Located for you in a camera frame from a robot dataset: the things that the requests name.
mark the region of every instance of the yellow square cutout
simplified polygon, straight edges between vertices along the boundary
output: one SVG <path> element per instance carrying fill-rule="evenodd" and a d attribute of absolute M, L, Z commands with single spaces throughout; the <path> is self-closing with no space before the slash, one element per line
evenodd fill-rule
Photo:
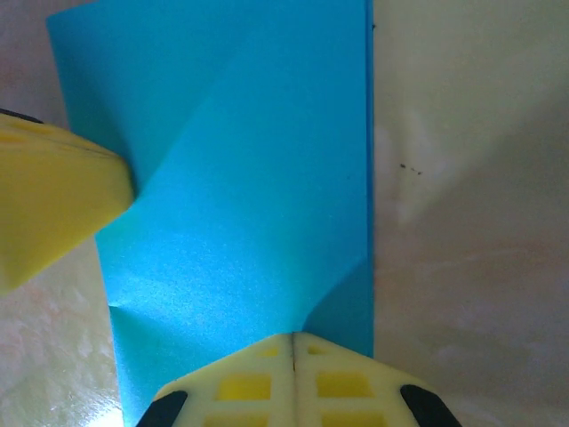
<path fill-rule="evenodd" d="M 319 372 L 319 398 L 372 398 L 367 378 L 358 372 Z"/>
<path fill-rule="evenodd" d="M 270 375 L 256 373 L 231 374 L 221 380 L 216 400 L 268 400 Z"/>

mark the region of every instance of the white surface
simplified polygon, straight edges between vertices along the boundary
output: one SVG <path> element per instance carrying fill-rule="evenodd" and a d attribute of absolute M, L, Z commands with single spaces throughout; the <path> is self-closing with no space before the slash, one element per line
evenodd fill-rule
<path fill-rule="evenodd" d="M 65 123 L 44 17 L 75 3 L 0 0 L 2 107 Z M 567 426 L 569 1 L 375 14 L 378 359 L 465 427 Z M 115 425 L 116 396 L 87 242 L 0 300 L 0 425 Z"/>

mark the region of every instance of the rectangular hole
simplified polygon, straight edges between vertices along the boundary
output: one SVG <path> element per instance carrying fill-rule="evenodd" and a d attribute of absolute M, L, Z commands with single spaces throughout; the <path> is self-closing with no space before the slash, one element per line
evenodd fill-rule
<path fill-rule="evenodd" d="M 375 412 L 328 412 L 322 415 L 322 427 L 388 427 L 383 415 Z"/>
<path fill-rule="evenodd" d="M 367 378 L 358 372 L 319 372 L 319 398 L 372 398 Z"/>
<path fill-rule="evenodd" d="M 228 414 L 208 415 L 204 427 L 267 427 L 268 415 Z"/>
<path fill-rule="evenodd" d="M 216 399 L 270 399 L 270 375 L 256 373 L 239 373 L 228 375 L 221 380 Z"/>

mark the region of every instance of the blue paper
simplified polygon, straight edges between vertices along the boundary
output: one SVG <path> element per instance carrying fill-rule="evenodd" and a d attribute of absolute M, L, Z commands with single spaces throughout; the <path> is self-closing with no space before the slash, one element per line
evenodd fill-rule
<path fill-rule="evenodd" d="M 371 356 L 370 2 L 101 1 L 48 27 L 72 130 L 138 190 L 97 235 L 125 425 L 271 334 Z"/>

